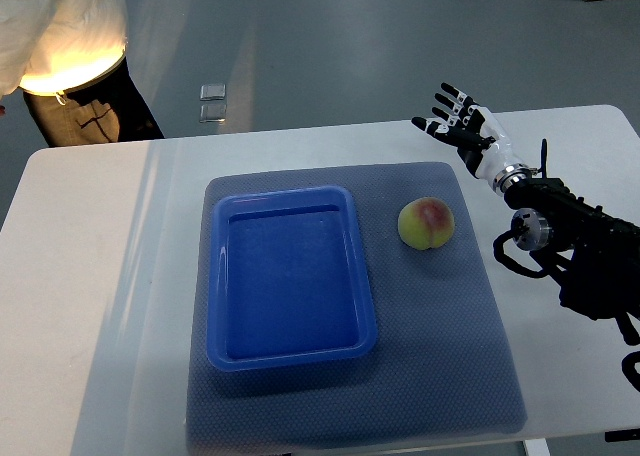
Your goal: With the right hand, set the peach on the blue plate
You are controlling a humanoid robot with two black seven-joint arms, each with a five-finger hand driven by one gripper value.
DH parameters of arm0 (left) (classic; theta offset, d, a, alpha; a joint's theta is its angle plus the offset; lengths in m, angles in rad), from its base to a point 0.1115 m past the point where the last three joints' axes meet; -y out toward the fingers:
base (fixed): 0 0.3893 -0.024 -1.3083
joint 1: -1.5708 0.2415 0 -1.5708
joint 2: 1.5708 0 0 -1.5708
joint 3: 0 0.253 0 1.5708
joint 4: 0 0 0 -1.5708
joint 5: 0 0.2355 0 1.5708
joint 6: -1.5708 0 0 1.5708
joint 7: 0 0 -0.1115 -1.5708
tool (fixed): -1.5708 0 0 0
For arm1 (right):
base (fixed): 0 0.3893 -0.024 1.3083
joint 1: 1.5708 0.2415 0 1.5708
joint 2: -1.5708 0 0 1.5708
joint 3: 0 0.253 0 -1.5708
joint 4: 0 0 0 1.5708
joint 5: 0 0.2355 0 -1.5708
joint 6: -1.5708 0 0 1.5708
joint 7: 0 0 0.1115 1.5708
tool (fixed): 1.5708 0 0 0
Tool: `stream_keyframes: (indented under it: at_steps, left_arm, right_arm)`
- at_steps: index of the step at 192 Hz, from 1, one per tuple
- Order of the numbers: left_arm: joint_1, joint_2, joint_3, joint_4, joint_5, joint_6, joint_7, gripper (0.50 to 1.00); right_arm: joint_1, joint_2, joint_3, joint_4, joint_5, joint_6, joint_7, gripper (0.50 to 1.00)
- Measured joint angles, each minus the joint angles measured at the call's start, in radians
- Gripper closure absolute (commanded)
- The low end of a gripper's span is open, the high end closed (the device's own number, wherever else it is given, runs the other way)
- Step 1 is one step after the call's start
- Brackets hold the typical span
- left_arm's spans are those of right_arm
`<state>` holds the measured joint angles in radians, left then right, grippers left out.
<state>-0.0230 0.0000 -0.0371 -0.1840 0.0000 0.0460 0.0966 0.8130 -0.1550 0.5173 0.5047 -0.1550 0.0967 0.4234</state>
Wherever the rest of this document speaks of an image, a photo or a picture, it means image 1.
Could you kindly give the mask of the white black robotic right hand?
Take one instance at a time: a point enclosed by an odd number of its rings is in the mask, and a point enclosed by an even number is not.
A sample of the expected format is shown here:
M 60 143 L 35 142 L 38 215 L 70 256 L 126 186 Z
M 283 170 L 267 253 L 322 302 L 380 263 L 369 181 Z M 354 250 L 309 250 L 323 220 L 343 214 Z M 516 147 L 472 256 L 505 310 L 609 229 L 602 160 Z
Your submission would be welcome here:
M 467 171 L 491 183 L 515 159 L 510 142 L 492 113 L 471 96 L 448 84 L 434 95 L 433 117 L 415 116 L 411 123 L 436 141 L 454 147 Z

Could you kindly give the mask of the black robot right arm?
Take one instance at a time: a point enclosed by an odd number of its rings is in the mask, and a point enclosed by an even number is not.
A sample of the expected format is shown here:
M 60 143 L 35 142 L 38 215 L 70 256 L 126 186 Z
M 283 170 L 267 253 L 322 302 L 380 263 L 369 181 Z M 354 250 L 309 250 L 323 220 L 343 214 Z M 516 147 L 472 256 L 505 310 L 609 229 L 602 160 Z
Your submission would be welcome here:
M 509 173 L 499 182 L 515 211 L 510 229 L 493 243 L 496 261 L 531 279 L 552 278 L 559 303 L 591 320 L 616 322 L 624 342 L 639 347 L 639 227 L 574 195 L 541 167 Z

